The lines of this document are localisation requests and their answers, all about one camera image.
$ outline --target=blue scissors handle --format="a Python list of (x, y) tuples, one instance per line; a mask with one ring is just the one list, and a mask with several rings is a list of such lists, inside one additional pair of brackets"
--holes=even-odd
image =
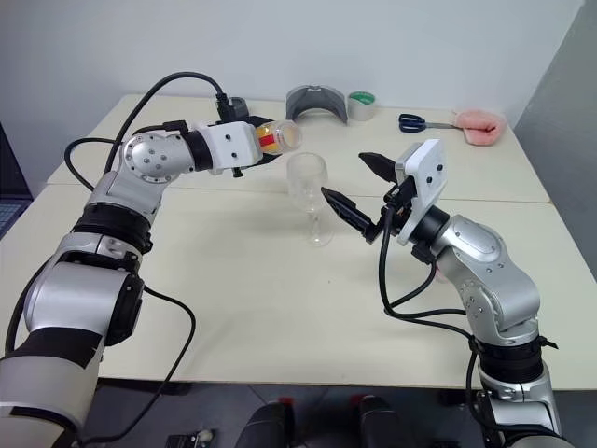
[(427, 129), (423, 117), (412, 114), (400, 114), (398, 116), (398, 128), (403, 133), (419, 133)]

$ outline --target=gray plastic object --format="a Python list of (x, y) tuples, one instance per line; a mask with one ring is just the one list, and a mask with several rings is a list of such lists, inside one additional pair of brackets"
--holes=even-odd
[(230, 97), (230, 100), (232, 101), (232, 107), (234, 107), (234, 114), (237, 119), (243, 119), (249, 116), (249, 108), (247, 107), (244, 98), (241, 98), (240, 96), (232, 96)]
[(294, 120), (308, 109), (325, 109), (348, 123), (341, 91), (328, 86), (300, 86), (286, 94), (286, 119)]

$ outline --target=white table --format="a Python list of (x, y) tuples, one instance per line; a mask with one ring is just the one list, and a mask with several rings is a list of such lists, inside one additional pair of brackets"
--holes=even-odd
[[(0, 337), (31, 273), (80, 216), (88, 192), (49, 185), (0, 241)], [(375, 216), (381, 200), (355, 198)], [(449, 213), (487, 223), (536, 281), (545, 350), (559, 389), (597, 388), (592, 356), (597, 286), (558, 213), (546, 203), (440, 201)], [(323, 248), (302, 240), (303, 216), (278, 193), (167, 189), (141, 275), (190, 306), (198, 336), (174, 376), (183, 381), (462, 387), (469, 356), (462, 336), (390, 319), (377, 289), (373, 246), (339, 220)], [(420, 283), (427, 267), (391, 244), (392, 296)], [(462, 306), (434, 284), (405, 311)], [(461, 316), (444, 319), (465, 328)], [(106, 350), (104, 377), (159, 380), (187, 336), (187, 316), (145, 298), (135, 333)]]
[[(100, 122), (90, 135), (114, 138), (140, 95), (127, 95)], [(285, 117), (285, 104), (273, 101), (248, 101), (253, 115), (271, 119)], [(375, 176), (358, 159), (359, 152), (380, 152), (397, 159), (412, 143), (427, 138), (441, 138), (445, 143), (449, 182), (442, 197), (483, 201), (546, 203), (549, 197), (527, 160), (514, 133), (508, 128), (493, 147), (473, 147), (457, 130), (429, 129), (423, 133), (401, 133), (396, 117), (402, 112), (416, 113), (429, 121), (451, 122), (446, 110), (380, 108), (370, 121), (351, 121), (345, 126), (327, 112), (308, 111), (298, 118), (303, 131), (301, 150), (320, 154), (327, 163), (329, 185), (345, 194), (379, 197), (388, 185)], [(130, 132), (149, 124), (172, 119), (217, 119), (214, 101), (205, 98), (158, 96), (152, 99)], [(109, 145), (88, 145), (75, 151), (73, 162), (80, 172), (95, 183), (104, 169)], [(49, 179), (50, 184), (75, 184), (75, 178), (62, 164)], [(251, 168), (242, 179), (230, 173), (211, 176), (207, 173), (182, 175), (174, 187), (193, 189), (231, 189), (242, 191), (285, 191), (285, 162)]]

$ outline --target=pink cloth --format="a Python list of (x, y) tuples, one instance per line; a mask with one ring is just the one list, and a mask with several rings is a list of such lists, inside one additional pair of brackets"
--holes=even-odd
[(506, 128), (506, 120), (484, 110), (465, 110), (456, 116), (454, 126), (462, 128), (471, 145), (493, 145)]

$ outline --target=clear plastic wine glass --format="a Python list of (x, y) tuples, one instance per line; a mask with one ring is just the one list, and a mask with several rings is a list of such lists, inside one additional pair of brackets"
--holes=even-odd
[(309, 216), (309, 244), (326, 245), (334, 235), (325, 218), (326, 199), (321, 193), (327, 182), (326, 162), (310, 152), (295, 154), (286, 164), (286, 179), (293, 204)]

